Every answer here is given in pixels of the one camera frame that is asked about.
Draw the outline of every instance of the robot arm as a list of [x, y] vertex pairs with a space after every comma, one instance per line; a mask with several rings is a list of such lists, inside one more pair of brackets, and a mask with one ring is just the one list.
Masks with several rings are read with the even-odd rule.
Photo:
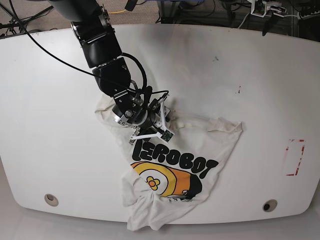
[[[71, 21], [88, 66], [93, 69], [99, 89], [112, 97], [115, 106], [114, 120], [124, 127], [135, 129], [129, 140], [158, 137], [168, 142], [173, 133], [166, 128], [166, 116], [170, 110], [164, 106], [168, 91], [150, 104], [153, 93], [147, 86], [147, 75], [139, 61], [132, 55], [122, 52], [115, 31], [109, 23], [108, 12], [96, 0], [48, 0], [66, 19]], [[131, 79], [126, 61], [135, 61], [142, 73], [143, 86], [138, 88]]]

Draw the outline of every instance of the white t-shirt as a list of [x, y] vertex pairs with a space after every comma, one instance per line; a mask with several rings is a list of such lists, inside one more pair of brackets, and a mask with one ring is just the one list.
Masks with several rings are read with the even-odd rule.
[[114, 121], [114, 105], [112, 98], [103, 95], [95, 113], [132, 166], [122, 180], [123, 204], [132, 209], [127, 228], [158, 230], [208, 198], [241, 135], [242, 124], [171, 111], [169, 128], [174, 136], [169, 143], [153, 137], [130, 145], [135, 130]]

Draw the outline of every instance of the yellow cable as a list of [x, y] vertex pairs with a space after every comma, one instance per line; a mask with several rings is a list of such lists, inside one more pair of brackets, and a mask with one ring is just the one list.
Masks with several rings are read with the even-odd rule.
[[122, 10], [122, 11], [112, 11], [112, 12], [108, 12], [108, 14], [120, 14], [120, 13], [124, 13], [127, 10]]

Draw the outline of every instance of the white table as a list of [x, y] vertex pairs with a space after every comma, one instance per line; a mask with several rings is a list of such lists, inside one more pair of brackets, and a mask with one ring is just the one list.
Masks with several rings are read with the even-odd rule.
[[[122, 50], [145, 67], [149, 84], [170, 90], [175, 109], [243, 122], [244, 132], [209, 199], [172, 223], [268, 219], [308, 208], [320, 178], [318, 43], [208, 26], [115, 29]], [[33, 36], [89, 71], [70, 29]], [[101, 96], [94, 78], [57, 62], [27, 36], [0, 40], [0, 52], [0, 155], [16, 202], [125, 222], [130, 209], [121, 204], [121, 176], [130, 166], [94, 115]], [[132, 78], [140, 80], [138, 68], [127, 63]], [[293, 176], [287, 174], [296, 169], [302, 143], [289, 139], [305, 140]], [[47, 205], [45, 194], [55, 195], [59, 205]], [[266, 213], [263, 204], [271, 199], [278, 206]]]

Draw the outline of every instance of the round grommet hole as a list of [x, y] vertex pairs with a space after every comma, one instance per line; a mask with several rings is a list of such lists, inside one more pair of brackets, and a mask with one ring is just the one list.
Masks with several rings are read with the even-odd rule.
[[269, 200], [265, 204], [263, 204], [262, 209], [266, 213], [270, 213], [276, 209], [277, 205], [278, 205], [278, 202], [276, 200]]
[[58, 199], [52, 194], [44, 195], [44, 200], [47, 204], [49, 204], [52, 207], [56, 207], [59, 204]]

